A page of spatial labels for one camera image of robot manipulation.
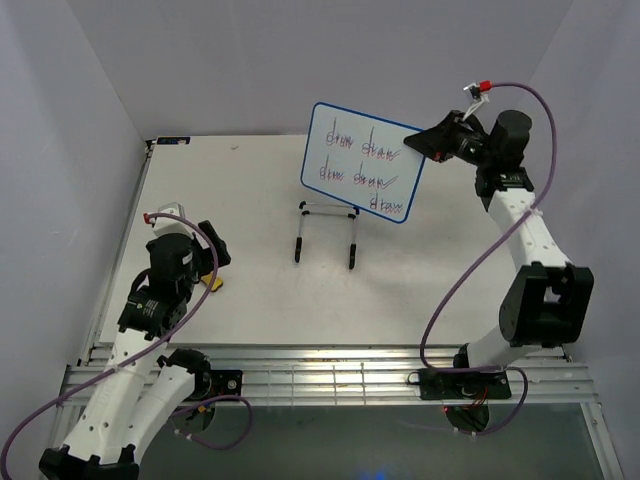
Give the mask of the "yellow bone-shaped eraser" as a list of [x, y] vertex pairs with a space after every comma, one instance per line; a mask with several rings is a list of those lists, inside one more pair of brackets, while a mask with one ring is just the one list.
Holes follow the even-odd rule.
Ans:
[[219, 277], [213, 277], [212, 274], [202, 276], [200, 282], [211, 293], [217, 292], [224, 286], [224, 280]]

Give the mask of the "blue framed whiteboard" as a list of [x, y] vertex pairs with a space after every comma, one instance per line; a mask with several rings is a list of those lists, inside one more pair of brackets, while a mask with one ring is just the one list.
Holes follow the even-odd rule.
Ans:
[[405, 145], [420, 128], [318, 102], [300, 182], [306, 188], [395, 224], [410, 214], [425, 156]]

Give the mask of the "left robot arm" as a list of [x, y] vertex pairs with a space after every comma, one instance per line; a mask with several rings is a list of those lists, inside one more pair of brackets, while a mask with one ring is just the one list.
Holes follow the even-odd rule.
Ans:
[[212, 376], [194, 351], [166, 359], [166, 371], [143, 389], [165, 345], [196, 312], [188, 305], [203, 277], [215, 278], [231, 262], [226, 243], [209, 221], [193, 224], [171, 213], [146, 216], [154, 239], [150, 265], [132, 282], [118, 319], [110, 359], [72, 431], [39, 461], [48, 479], [135, 479], [149, 444], [187, 397], [201, 399]]

